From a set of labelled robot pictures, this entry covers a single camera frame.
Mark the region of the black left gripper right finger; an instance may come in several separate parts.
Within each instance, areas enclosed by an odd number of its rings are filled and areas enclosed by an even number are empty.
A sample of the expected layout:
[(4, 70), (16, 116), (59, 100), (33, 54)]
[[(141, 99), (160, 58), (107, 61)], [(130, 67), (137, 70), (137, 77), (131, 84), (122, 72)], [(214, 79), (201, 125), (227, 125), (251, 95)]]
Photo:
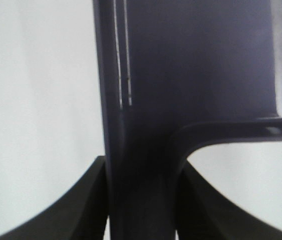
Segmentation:
[(177, 196), (176, 229), (181, 240), (282, 240), (282, 231), (237, 207), (188, 162)]

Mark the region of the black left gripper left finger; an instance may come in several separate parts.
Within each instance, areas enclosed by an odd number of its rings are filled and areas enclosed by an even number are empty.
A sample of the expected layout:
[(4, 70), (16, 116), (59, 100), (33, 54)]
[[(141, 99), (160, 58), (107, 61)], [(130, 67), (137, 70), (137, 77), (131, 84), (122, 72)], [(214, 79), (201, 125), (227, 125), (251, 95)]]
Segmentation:
[(105, 157), (98, 156), (60, 199), (0, 240), (101, 240), (108, 214)]

